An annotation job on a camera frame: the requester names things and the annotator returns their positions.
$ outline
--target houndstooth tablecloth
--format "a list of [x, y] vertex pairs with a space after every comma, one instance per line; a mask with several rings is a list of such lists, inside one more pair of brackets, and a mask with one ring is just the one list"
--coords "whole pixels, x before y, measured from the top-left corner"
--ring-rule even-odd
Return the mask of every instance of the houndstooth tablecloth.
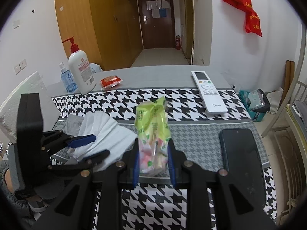
[[[65, 119], [72, 113], [84, 116], [87, 112], [105, 111], [122, 126], [133, 131], [135, 108], [146, 100], [156, 100], [165, 96], [168, 104], [168, 119], [174, 144], [187, 158], [203, 168], [217, 171], [223, 167], [221, 146], [218, 134], [226, 128], [248, 128], [253, 132], [257, 143], [267, 194], [264, 211], [276, 219], [277, 202], [274, 178], [262, 140], [251, 122], [248, 112], [233, 90], [219, 90], [228, 112], [222, 116], [208, 115], [197, 89], [118, 89], [115, 91], [92, 92], [87, 95], [73, 94], [53, 98], [54, 103]], [[60, 129], [65, 121], [58, 121]], [[53, 164], [62, 164], [52, 159]], [[159, 177], [168, 177], [168, 172]], [[214, 202], [210, 190], [212, 229], [216, 229]], [[92, 229], [96, 229], [99, 211], [100, 191], [97, 191], [96, 215]], [[132, 191], [122, 192], [122, 219], [124, 229], [185, 229], [187, 191], [175, 190], [171, 185], [140, 183]]]

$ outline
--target smartphone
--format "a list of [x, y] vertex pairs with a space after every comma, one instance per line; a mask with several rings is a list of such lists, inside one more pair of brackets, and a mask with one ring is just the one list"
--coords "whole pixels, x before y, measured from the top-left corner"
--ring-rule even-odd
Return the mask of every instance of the smartphone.
[[250, 129], [220, 133], [224, 168], [248, 190], [254, 201], [266, 205], [266, 190], [258, 148]]

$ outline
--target fire extinguisher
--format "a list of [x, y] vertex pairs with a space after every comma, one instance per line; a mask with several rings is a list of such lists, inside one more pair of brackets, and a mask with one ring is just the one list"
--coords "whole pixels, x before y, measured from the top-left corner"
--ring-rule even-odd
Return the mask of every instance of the fire extinguisher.
[[176, 50], [181, 49], [181, 44], [180, 44], [180, 36], [176, 36]]

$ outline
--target wooden wardrobe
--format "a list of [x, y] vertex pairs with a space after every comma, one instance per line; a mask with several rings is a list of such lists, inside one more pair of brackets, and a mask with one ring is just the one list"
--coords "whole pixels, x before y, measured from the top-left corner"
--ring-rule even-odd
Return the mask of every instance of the wooden wardrobe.
[[55, 7], [62, 41], [74, 36], [104, 71], [131, 67], [143, 49], [137, 0], [55, 0]]

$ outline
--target floor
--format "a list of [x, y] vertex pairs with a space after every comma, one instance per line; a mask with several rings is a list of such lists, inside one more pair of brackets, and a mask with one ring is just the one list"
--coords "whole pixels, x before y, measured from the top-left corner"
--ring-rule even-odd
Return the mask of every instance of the floor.
[[144, 49], [131, 67], [188, 65], [181, 50], [175, 48]]
[[[273, 119], [274, 115], [266, 113], [262, 122], [255, 122], [255, 126], [261, 136], [263, 131], [266, 129], [270, 121]], [[287, 126], [287, 121], [281, 117], [274, 127]], [[269, 157], [270, 165], [272, 168], [276, 198], [277, 198], [277, 222], [280, 220], [281, 212], [286, 210], [288, 202], [288, 187], [286, 179], [286, 171], [282, 162], [282, 157], [277, 145], [277, 142], [270, 132], [266, 137], [262, 138], [262, 142], [266, 149], [267, 155]]]

